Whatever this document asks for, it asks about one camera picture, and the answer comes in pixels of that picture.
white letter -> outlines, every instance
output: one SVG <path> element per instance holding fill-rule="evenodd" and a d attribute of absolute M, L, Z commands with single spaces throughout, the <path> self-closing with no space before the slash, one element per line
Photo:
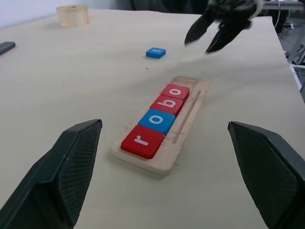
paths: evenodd
<path fill-rule="evenodd" d="M 163 118 L 158 116 L 158 115 L 153 115 L 149 118 L 149 121 L 153 124 L 160 124 L 161 122 L 163 122 Z"/>
<path fill-rule="evenodd" d="M 178 90 L 178 89 L 171 89 L 170 93 L 173 94 L 173 95 L 179 95 L 179 94 L 181 94 L 181 91 Z"/>
<path fill-rule="evenodd" d="M 142 145 L 148 146 L 148 142 L 142 141 L 140 135 L 138 135 L 137 138 L 134 141 L 137 142 L 137 143 L 140 143 Z"/>
<path fill-rule="evenodd" d="M 163 103 L 161 102 L 158 102 L 159 105 L 163 105 L 163 106 L 168 106 L 168 107 L 171 107 L 173 108 L 173 106 L 176 105 L 176 103 L 173 101 L 173 100 L 164 100 Z"/>

wooden tray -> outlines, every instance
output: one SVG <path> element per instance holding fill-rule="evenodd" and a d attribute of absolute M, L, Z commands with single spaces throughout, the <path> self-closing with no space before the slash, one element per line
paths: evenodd
<path fill-rule="evenodd" d="M 209 86 L 207 82 L 200 82 L 197 79 L 182 76 L 175 77 L 170 83 L 189 87 L 190 95 L 182 110 L 176 117 L 175 122 L 168 134 L 161 143 L 161 146 L 159 147 L 155 156 L 152 159 L 145 159 L 143 157 L 134 155 L 122 150 L 121 143 L 138 124 L 139 120 L 150 109 L 150 105 L 158 98 L 160 94 L 154 96 L 151 101 L 138 113 L 136 118 L 129 123 L 121 136 L 113 143 L 111 148 L 112 154 L 116 157 L 160 175 L 169 175 L 173 166 L 175 165 L 175 161 L 180 154 L 186 138 L 191 130 L 192 123 L 194 122 L 196 114 L 207 94 L 207 89 Z"/>

cable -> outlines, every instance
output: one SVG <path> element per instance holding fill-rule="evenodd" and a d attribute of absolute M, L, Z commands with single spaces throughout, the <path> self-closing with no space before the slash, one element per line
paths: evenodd
<path fill-rule="evenodd" d="M 275 23 L 274 28 L 277 27 L 278 21 L 280 20 L 280 15 L 281 15 L 281 4 L 280 4 L 280 0 L 277 0 L 277 4 L 278 4 L 278 15 L 277 15 L 277 20 Z"/>

blue block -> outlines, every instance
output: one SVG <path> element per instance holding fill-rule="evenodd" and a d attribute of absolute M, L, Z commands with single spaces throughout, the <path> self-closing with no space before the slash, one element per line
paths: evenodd
<path fill-rule="evenodd" d="M 173 114 L 149 109 L 138 124 L 166 135 L 174 121 L 175 116 Z"/>
<path fill-rule="evenodd" d="M 166 49 L 151 48 L 146 52 L 147 57 L 160 59 L 166 54 Z"/>

black object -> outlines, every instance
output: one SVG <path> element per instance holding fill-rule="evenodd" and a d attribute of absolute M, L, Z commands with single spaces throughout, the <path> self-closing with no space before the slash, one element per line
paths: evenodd
<path fill-rule="evenodd" d="M 132 10 L 137 10 L 133 0 L 130 0 L 130 6 L 131 6 Z"/>
<path fill-rule="evenodd" d="M 221 23 L 219 25 L 219 31 L 205 51 L 206 53 L 213 53 L 221 50 L 242 30 L 251 27 L 249 18 L 257 11 L 257 6 L 255 4 L 252 4 L 247 10 L 234 10 L 243 2 L 237 0 L 225 0 L 223 2 L 219 0 L 218 2 L 219 5 L 208 6 L 204 14 L 191 26 L 184 41 L 185 45 L 199 40 L 214 21 L 220 21 Z M 231 10 L 222 9 L 224 4 Z"/>
<path fill-rule="evenodd" d="M 298 47 L 292 63 L 305 66 L 305 46 L 303 44 Z"/>
<path fill-rule="evenodd" d="M 204 14 L 208 5 L 208 0 L 161 0 L 163 6 L 170 13 L 185 13 L 185 8 L 189 2 L 193 14 Z"/>
<path fill-rule="evenodd" d="M 95 162 L 101 120 L 64 131 L 28 171 L 0 211 L 0 229 L 72 229 Z"/>
<path fill-rule="evenodd" d="M 247 189 L 270 229 L 305 228 L 305 161 L 278 134 L 228 126 Z"/>
<path fill-rule="evenodd" d="M 3 42 L 0 43 L 0 55 L 6 53 L 16 46 L 15 42 Z"/>

